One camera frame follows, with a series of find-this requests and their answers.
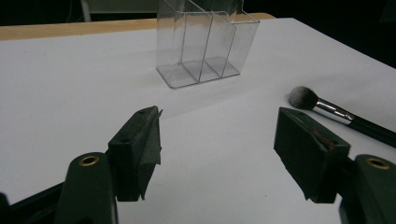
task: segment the clear plastic compartment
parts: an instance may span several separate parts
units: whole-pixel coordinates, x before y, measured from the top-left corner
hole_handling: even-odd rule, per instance
[[[259,21],[243,0],[159,0],[157,71],[171,88],[241,73]]]

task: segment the metal ferrule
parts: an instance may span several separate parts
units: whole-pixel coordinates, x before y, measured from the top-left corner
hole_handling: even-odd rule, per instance
[[[347,112],[345,109],[320,98],[314,110],[330,119],[335,119],[344,124],[349,124],[355,118],[353,114]]]

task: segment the white table surface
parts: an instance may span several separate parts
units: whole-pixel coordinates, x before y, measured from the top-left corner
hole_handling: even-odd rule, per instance
[[[262,21],[241,76],[171,90],[155,70],[155,30],[0,41],[0,190],[11,203],[64,181],[68,164],[132,114],[161,117],[162,165],[120,223],[340,223],[314,204],[273,150],[277,110],[295,87],[393,131],[396,70],[294,19]],[[396,148],[306,112],[352,145]]]

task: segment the clear acrylic organizer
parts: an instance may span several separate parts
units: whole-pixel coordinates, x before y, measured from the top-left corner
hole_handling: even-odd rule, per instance
[[[157,71],[176,89],[241,73],[259,27],[243,0],[158,0]]]

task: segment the screw hole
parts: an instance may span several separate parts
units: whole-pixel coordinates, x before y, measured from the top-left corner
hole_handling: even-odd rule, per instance
[[[390,166],[384,162],[381,161],[379,159],[375,159],[375,158],[368,158],[366,160],[366,162],[372,166],[374,166],[375,168],[381,169],[381,170],[388,170],[390,168]]]
[[[80,166],[91,166],[99,162],[99,157],[97,156],[88,156],[79,161]]]

